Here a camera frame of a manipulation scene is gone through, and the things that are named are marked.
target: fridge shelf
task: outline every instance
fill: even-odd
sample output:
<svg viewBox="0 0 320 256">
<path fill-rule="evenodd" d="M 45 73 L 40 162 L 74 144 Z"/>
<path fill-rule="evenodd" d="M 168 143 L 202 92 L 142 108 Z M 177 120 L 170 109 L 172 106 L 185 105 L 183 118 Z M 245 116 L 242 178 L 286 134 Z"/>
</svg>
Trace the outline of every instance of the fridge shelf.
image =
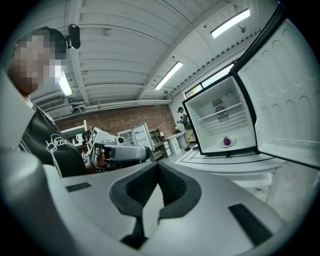
<svg viewBox="0 0 320 256">
<path fill-rule="evenodd" d="M 238 104 L 235 104 L 235 105 L 233 105 L 233 106 L 227 107 L 227 108 L 225 108 L 225 109 L 223 109 L 223 110 L 220 110 L 220 111 L 218 111 L 218 112 L 215 112 L 215 113 L 213 113 L 213 114 L 206 115 L 205 117 L 201 117 L 201 118 L 199 118 L 199 119 L 196 119 L 196 121 L 200 121 L 200 120 L 202 120 L 202 119 L 206 119 L 206 118 L 212 117 L 212 116 L 217 115 L 217 114 L 219 114 L 219 113 L 221 113 L 221 112 L 223 112 L 223 111 L 232 109 L 232 108 L 234 108 L 234 107 L 236 107 L 236 106 L 238 106 L 238 105 L 240 105 L 240 104 L 242 104 L 242 103 L 243 103 L 243 102 L 241 101 L 241 102 L 238 103 Z"/>
</svg>

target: person standing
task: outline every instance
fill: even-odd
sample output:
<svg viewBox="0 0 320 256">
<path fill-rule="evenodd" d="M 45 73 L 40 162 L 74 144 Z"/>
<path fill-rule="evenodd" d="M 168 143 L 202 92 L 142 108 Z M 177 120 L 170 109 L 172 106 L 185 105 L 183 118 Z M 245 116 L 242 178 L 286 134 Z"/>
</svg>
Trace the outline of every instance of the person standing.
<svg viewBox="0 0 320 256">
<path fill-rule="evenodd" d="M 195 138 L 195 134 L 194 134 L 194 131 L 192 130 L 192 126 L 190 124 L 188 115 L 185 112 L 184 108 L 183 107 L 179 107 L 178 108 L 178 112 L 181 113 L 182 116 L 181 116 L 181 120 L 177 121 L 177 123 L 183 124 L 184 129 L 185 129 L 185 134 L 186 134 L 187 147 L 184 149 L 184 151 L 189 151 L 191 149 L 190 148 L 190 139 L 191 139 L 191 137 L 193 139 L 196 139 Z"/>
</svg>

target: white graphic print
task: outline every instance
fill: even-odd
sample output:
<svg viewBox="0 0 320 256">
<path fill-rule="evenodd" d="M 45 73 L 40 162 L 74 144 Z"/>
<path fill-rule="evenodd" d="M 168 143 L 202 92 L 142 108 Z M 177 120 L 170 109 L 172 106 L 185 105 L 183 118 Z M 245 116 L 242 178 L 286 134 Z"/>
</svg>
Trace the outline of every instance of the white graphic print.
<svg viewBox="0 0 320 256">
<path fill-rule="evenodd" d="M 54 151 L 57 150 L 59 146 L 67 145 L 73 149 L 75 149 L 74 145 L 67 141 L 66 139 L 62 138 L 59 134 L 52 134 L 51 135 L 51 141 L 46 142 L 46 150 L 48 150 L 50 153 L 53 153 Z"/>
</svg>

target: white table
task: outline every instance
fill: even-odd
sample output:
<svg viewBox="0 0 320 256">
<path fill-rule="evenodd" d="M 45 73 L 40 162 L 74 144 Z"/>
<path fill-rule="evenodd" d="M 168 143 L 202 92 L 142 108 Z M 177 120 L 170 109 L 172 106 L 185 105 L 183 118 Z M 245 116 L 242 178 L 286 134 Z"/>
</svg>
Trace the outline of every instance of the white table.
<svg viewBox="0 0 320 256">
<path fill-rule="evenodd" d="M 287 162 L 254 151 L 226 156 L 226 152 L 207 156 L 201 155 L 199 150 L 190 150 L 175 164 L 224 176 L 243 188 L 261 188 L 270 186 L 273 174 Z"/>
<path fill-rule="evenodd" d="M 180 149 L 185 149 L 187 147 L 186 139 L 185 131 L 165 138 L 169 143 L 170 151 L 173 155 L 180 153 Z"/>
</svg>

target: fluorescent light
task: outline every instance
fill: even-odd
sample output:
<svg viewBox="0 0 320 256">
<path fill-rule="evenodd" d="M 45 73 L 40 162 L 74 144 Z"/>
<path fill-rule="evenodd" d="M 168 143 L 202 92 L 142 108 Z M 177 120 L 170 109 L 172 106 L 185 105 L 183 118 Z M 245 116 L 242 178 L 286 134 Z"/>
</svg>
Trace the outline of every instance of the fluorescent light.
<svg viewBox="0 0 320 256">
<path fill-rule="evenodd" d="M 222 69 L 218 73 L 214 74 L 213 76 L 211 76 L 210 78 L 208 78 L 207 80 L 202 82 L 201 84 L 202 84 L 203 88 L 211 85 L 213 82 L 215 82 L 215 81 L 219 80 L 220 78 L 224 77 L 225 75 L 227 75 L 229 73 L 230 69 L 234 65 L 235 64 L 231 64 L 231 65 L 227 66 L 226 68 Z"/>
<path fill-rule="evenodd" d="M 178 61 L 169 72 L 162 78 L 162 80 L 158 83 L 158 85 L 154 88 L 155 90 L 159 90 L 164 84 L 183 66 L 183 64 Z"/>
<path fill-rule="evenodd" d="M 248 18 L 249 16 L 250 10 L 245 9 L 239 12 L 236 16 L 233 16 L 231 19 L 227 20 L 225 23 L 221 24 L 219 27 L 217 27 L 214 31 L 211 32 L 211 35 L 213 36 L 213 38 L 216 38 L 226 30 L 230 29 L 232 26 L 244 20 L 245 18 Z"/>
<path fill-rule="evenodd" d="M 70 85 L 68 83 L 68 80 L 66 78 L 66 74 L 64 71 L 61 71 L 61 77 L 57 78 L 57 81 L 61 87 L 61 90 L 63 91 L 65 96 L 70 96 L 72 95 L 72 90 L 70 88 Z"/>
</svg>

